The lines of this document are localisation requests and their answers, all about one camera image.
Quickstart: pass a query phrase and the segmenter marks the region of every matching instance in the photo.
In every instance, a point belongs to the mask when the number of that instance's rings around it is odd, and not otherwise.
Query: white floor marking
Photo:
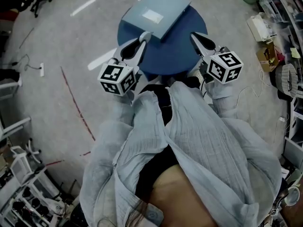
[[[73,11],[71,13],[71,17],[75,16],[77,13],[79,13],[80,11],[82,11],[83,9],[85,9],[87,6],[89,6],[90,4],[92,4],[93,2],[95,2],[96,0],[89,0],[86,3],[84,3],[83,5],[81,5],[80,7],[78,7],[75,11]]]
[[[107,62],[110,58],[112,58],[116,52],[117,48],[101,55],[99,58],[92,61],[87,67],[89,70],[94,70],[98,66],[102,65],[104,62]]]

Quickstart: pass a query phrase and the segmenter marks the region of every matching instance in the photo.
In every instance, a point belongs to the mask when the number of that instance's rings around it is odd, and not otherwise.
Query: concrete floor
[[[34,139],[34,146],[42,150],[44,163],[61,161],[49,166],[57,182],[64,182],[68,189],[74,179],[82,181],[83,169],[94,140],[87,131],[73,103],[62,76],[65,72],[83,118],[94,136],[105,115],[110,110],[110,96],[106,95],[96,78],[99,69],[88,71],[87,65],[117,46],[117,28],[122,15],[137,0],[97,0],[77,15],[71,13],[89,0],[53,0],[45,3],[39,17],[29,11],[19,14],[3,56],[3,63],[19,60],[24,54],[30,57],[30,65],[45,65],[45,76],[39,71],[24,70],[26,60],[19,71],[23,87],[13,99],[1,102],[5,123],[30,116],[32,122],[24,131],[13,137],[15,144],[27,137]],[[255,55],[258,47],[246,24],[246,19],[256,12],[242,0],[192,0],[191,5],[206,23],[208,34],[221,46],[228,46],[244,62],[241,78],[234,88],[234,100],[246,86],[252,86],[259,95],[260,64]],[[21,42],[34,27],[21,49]],[[264,81],[269,82],[265,73]],[[277,89],[263,85],[257,98],[251,89],[240,97],[238,116],[249,122],[253,129],[268,142],[278,156],[283,150],[286,102],[276,96]]]

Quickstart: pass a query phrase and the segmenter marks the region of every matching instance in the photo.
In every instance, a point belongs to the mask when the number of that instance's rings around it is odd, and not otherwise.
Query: white cube
[[[134,68],[104,63],[98,81],[106,92],[123,96],[136,83]]]
[[[211,56],[205,56],[207,73],[222,84],[239,78],[243,62],[235,52],[225,52]]]

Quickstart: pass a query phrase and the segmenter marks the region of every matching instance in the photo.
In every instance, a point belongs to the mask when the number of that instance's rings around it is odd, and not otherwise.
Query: blue round table
[[[144,31],[121,20],[118,44],[138,38],[142,32]],[[207,34],[207,29],[198,12],[189,6],[161,42],[158,38],[151,37],[139,65],[140,69],[146,74],[154,75],[174,75],[191,70],[200,59],[190,42],[191,32]]]

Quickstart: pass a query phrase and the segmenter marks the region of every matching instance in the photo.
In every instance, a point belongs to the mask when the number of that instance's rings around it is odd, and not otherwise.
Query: white label
[[[152,22],[154,22],[155,24],[158,24],[161,22],[161,20],[163,19],[163,16],[159,13],[156,13],[155,11],[152,10],[147,10],[147,12],[142,14],[143,17],[151,20]]]

